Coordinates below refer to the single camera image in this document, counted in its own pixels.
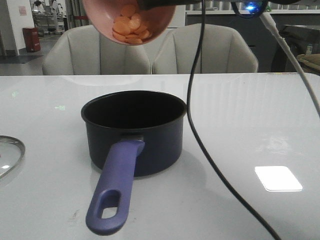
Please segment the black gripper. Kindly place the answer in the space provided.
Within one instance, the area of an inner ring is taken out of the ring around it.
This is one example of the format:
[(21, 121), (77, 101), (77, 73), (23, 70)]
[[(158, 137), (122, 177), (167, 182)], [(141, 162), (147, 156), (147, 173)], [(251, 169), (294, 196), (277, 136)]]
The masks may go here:
[(157, 7), (197, 4), (200, 0), (137, 0), (141, 10), (151, 10)]

